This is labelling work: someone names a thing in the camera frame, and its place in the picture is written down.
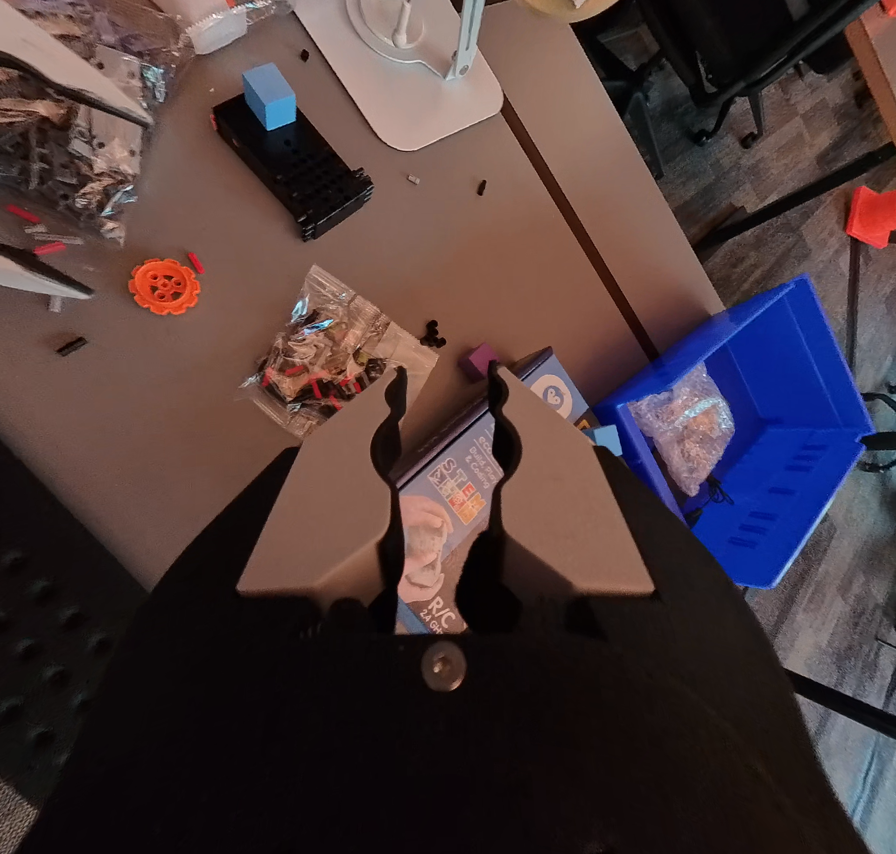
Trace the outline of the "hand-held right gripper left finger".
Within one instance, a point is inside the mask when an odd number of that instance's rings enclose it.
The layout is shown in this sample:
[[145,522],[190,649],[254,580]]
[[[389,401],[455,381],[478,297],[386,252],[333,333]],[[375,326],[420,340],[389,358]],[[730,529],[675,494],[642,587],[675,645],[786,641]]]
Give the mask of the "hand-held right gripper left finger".
[[406,369],[387,368],[300,445],[238,580],[241,596],[304,598],[320,612],[352,600],[394,634],[405,540],[392,471],[407,388]]

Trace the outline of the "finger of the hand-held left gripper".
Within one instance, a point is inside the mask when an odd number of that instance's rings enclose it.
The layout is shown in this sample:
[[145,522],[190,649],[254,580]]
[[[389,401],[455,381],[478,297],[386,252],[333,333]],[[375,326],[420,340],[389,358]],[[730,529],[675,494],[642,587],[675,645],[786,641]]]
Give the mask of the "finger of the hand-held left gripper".
[[79,300],[95,294],[92,288],[42,262],[33,252],[7,243],[1,244],[1,287]]
[[59,96],[150,128],[151,114],[92,64],[1,2],[1,66],[37,80]]

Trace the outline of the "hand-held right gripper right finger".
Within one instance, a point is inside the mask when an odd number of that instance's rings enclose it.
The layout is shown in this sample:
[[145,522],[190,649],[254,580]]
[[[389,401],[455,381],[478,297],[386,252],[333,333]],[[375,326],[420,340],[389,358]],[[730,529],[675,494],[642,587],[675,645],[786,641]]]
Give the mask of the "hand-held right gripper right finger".
[[468,630],[562,626],[598,598],[639,600],[656,584],[600,460],[604,447],[491,362],[487,400],[502,471],[455,600]]

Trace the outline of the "grey desk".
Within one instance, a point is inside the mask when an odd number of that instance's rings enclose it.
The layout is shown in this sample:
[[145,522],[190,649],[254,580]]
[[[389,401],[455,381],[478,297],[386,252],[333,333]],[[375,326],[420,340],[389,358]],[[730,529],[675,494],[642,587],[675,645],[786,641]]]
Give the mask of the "grey desk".
[[[457,367],[469,347],[487,342],[514,360],[552,346],[595,402],[722,310],[571,29],[507,0],[487,7],[480,48],[504,112],[400,153],[370,130],[297,19],[253,26],[177,81],[126,246],[59,260],[95,297],[54,314],[2,291],[2,440],[143,586],[294,445],[238,388],[313,264],[406,331],[436,320],[447,339],[404,420],[407,449],[473,395]],[[268,62],[375,184],[314,242],[211,126],[242,72]],[[132,270],[166,258],[191,268],[188,252],[205,269],[197,305],[172,316],[137,305]],[[89,344],[56,354],[79,336]]]

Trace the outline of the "orange gear wheel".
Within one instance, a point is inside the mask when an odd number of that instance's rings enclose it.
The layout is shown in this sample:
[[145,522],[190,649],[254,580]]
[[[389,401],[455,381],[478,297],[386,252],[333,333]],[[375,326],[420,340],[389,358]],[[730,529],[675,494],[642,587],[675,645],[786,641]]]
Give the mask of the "orange gear wheel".
[[128,289],[137,305],[159,316],[184,314],[197,305],[201,293],[195,272],[171,258],[136,266]]

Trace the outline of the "blue robot kit box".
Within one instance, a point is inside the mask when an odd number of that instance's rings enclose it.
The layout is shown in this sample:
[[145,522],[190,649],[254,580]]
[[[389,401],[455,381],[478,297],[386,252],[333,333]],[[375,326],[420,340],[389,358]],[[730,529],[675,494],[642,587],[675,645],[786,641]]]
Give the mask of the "blue robot kit box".
[[[551,348],[510,368],[527,388],[580,430],[588,403]],[[399,583],[398,631],[456,635],[466,631],[455,590],[469,548],[487,523],[491,495],[502,471],[492,453],[495,420],[487,396],[468,407],[400,476],[401,501],[437,506],[447,517],[420,527],[404,519],[406,559]]]

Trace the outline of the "large clear bag grey parts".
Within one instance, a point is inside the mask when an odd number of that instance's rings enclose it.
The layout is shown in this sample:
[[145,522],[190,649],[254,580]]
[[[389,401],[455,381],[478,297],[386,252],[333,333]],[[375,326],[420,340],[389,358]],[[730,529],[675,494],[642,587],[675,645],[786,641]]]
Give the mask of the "large clear bag grey parts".
[[[2,0],[156,119],[193,56],[179,21],[148,0]],[[2,185],[125,239],[154,131],[86,106],[9,65],[2,47]]]

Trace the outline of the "bubble wrap packet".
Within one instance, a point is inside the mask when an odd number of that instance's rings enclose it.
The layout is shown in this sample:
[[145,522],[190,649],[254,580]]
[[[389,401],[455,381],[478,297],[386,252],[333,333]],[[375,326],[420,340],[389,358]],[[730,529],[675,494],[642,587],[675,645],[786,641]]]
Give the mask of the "bubble wrap packet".
[[670,479],[689,497],[711,477],[735,433],[728,401],[700,363],[670,389],[627,404]]

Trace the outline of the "clear bag black red parts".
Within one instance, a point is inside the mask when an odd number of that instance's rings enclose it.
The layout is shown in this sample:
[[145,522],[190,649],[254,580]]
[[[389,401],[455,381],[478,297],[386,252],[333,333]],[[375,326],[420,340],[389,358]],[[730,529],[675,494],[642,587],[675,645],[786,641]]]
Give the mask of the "clear bag black red parts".
[[303,441],[389,369],[406,370],[411,405],[437,361],[434,348],[313,265],[288,322],[239,386],[238,396]]

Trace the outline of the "blue storage bin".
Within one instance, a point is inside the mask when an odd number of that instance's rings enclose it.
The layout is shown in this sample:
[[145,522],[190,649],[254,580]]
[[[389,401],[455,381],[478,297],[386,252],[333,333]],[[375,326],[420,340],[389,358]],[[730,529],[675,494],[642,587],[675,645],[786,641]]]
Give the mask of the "blue storage bin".
[[[670,389],[700,363],[728,401],[735,433],[689,497],[627,404]],[[712,316],[592,410],[616,425],[635,475],[736,585],[753,589],[780,582],[873,433],[807,276]]]

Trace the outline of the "dark chair seat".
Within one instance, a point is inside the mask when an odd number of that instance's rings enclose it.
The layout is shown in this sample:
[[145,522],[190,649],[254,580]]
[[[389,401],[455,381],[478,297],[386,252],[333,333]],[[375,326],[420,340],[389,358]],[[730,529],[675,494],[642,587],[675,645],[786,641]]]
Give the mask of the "dark chair seat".
[[145,595],[1,445],[1,768],[28,803],[42,805],[57,783]]

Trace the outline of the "black perforated brick plate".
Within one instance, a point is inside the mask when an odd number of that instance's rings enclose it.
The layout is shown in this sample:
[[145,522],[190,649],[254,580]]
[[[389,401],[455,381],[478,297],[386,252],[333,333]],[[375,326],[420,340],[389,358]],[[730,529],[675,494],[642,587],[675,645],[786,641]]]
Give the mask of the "black perforated brick plate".
[[210,114],[219,137],[295,220],[300,238],[312,241],[362,209],[374,192],[362,168],[351,169],[301,113],[267,131],[237,95]]

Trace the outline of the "black pole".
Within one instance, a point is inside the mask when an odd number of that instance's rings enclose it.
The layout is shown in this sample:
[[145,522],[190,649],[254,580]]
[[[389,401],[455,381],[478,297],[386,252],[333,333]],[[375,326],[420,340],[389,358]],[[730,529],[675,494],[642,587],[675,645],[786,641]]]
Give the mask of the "black pole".
[[796,695],[863,727],[895,739],[895,716],[856,697],[785,669]]

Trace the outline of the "black floor stand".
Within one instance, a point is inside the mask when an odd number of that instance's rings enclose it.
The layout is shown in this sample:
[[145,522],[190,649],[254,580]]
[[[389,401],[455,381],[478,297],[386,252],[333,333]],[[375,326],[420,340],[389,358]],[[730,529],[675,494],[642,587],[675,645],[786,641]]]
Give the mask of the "black floor stand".
[[[804,205],[826,196],[836,188],[851,184],[860,176],[885,164],[895,156],[893,142],[872,149],[867,153],[847,162],[837,170],[819,180],[803,186],[790,194],[778,198],[772,203],[748,213],[738,209],[731,213],[723,222],[707,232],[700,240],[692,245],[700,264],[706,264],[712,256],[725,243],[735,238],[754,231],[756,228],[774,221],[786,215],[792,210],[802,208]],[[847,364],[851,372],[857,368],[857,342],[858,342],[858,318],[859,318],[859,292],[861,277],[861,248],[863,244],[855,241],[849,244],[848,275],[847,275],[847,312],[846,312],[846,345]]]

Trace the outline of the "black office chair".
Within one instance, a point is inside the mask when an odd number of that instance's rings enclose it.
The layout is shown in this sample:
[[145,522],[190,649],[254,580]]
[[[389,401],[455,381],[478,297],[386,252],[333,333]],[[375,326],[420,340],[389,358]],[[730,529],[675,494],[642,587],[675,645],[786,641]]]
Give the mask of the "black office chair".
[[666,0],[675,21],[676,72],[700,107],[738,81],[824,0]]

